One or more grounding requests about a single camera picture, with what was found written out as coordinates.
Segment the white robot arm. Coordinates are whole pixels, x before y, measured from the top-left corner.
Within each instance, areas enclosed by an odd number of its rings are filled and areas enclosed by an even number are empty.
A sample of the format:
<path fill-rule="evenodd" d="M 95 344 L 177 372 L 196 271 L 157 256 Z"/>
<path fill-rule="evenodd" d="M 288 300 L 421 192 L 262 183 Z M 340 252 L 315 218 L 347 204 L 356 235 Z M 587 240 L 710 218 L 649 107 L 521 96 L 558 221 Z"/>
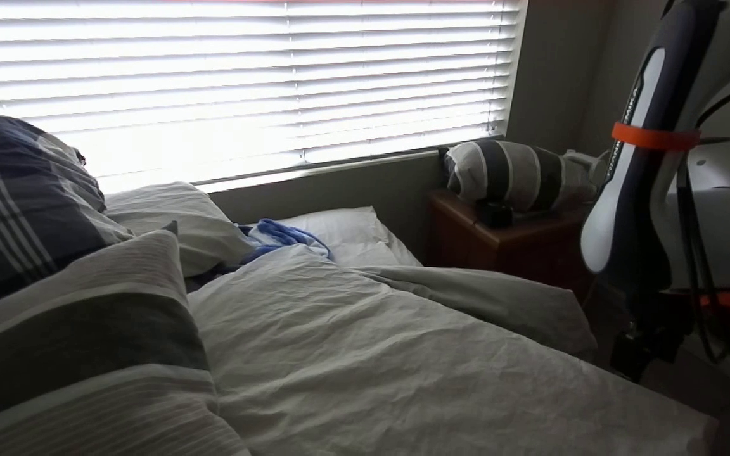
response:
<path fill-rule="evenodd" d="M 582 232 L 589 271 L 625 292 L 631 324 L 612 367 L 639 381 L 698 334 L 730 359 L 730 185 L 699 156 L 703 124 L 730 105 L 730 0 L 667 0 L 615 157 Z"/>

